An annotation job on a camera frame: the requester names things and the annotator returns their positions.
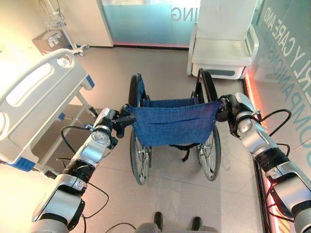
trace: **glass wall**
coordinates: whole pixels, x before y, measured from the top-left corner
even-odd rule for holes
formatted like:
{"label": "glass wall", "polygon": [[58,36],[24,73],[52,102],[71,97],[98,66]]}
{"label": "glass wall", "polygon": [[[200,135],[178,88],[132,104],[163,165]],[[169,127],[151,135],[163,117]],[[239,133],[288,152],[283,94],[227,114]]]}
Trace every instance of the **glass wall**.
{"label": "glass wall", "polygon": [[116,45],[188,47],[201,0],[102,0]]}
{"label": "glass wall", "polygon": [[[311,178],[311,1],[265,0],[254,27],[259,50],[245,79],[248,93],[263,116],[276,109],[292,112],[273,139],[290,145],[290,160]],[[285,118],[274,116],[262,125],[271,133]],[[275,206],[271,211],[282,215]],[[296,232],[285,220],[271,217],[271,223],[272,232]]]}

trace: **tire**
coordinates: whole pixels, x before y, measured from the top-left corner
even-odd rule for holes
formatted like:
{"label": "tire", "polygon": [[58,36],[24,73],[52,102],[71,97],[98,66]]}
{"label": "tire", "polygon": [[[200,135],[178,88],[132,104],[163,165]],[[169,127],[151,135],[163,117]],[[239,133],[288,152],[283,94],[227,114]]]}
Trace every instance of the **tire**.
{"label": "tire", "polygon": [[134,130],[131,133],[130,143],[130,156],[131,156],[131,167],[135,179],[139,185],[144,185],[148,176],[149,154],[146,148],[142,147],[139,141],[136,139]]}
{"label": "tire", "polygon": [[197,146],[197,153],[206,178],[209,181],[214,181],[217,178],[221,162],[220,138],[216,126],[207,141]]}

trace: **wheelchair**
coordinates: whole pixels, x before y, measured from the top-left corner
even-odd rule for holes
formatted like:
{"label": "wheelchair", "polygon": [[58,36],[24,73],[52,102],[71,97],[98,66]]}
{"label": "wheelchair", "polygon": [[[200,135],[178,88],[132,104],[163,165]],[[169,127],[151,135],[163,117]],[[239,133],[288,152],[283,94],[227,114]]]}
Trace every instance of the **wheelchair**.
{"label": "wheelchair", "polygon": [[[205,103],[202,84],[207,95]],[[169,145],[187,151],[196,147],[206,178],[214,181],[221,162],[220,137],[215,116],[221,103],[210,73],[199,70],[195,91],[189,99],[150,100],[140,73],[132,76],[127,112],[135,115],[130,139],[130,161],[139,185],[147,180],[152,147]]]}

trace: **white wall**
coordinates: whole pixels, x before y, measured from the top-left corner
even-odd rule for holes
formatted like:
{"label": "white wall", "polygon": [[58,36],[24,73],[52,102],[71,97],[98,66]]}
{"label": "white wall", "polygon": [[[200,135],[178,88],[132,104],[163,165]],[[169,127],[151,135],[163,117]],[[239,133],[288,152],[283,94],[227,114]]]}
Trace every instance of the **white wall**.
{"label": "white wall", "polygon": [[0,93],[42,55],[32,39],[46,31],[29,0],[0,0]]}
{"label": "white wall", "polygon": [[0,164],[0,232],[30,232],[32,215],[52,179]]}
{"label": "white wall", "polygon": [[78,45],[113,46],[100,8],[100,1],[59,0],[59,3],[65,16],[67,30],[74,43]]}
{"label": "white wall", "polygon": [[29,61],[41,56],[32,39],[46,31],[33,2],[28,0],[0,1],[0,48],[17,61]]}

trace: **wheelchair armrest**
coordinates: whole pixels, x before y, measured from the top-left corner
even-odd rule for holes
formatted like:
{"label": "wheelchair armrest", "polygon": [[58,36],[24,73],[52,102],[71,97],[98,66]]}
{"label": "wheelchair armrest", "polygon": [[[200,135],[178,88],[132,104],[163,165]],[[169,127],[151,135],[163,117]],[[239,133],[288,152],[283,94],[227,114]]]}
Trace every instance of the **wheelchair armrest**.
{"label": "wheelchair armrest", "polygon": [[214,85],[212,76],[210,75],[209,71],[207,69],[200,68],[199,74],[198,74],[198,80],[199,80],[200,76],[203,79],[204,88],[205,88],[205,92],[207,95],[207,100],[209,102],[216,101],[218,99],[217,92],[215,89],[215,85]]}

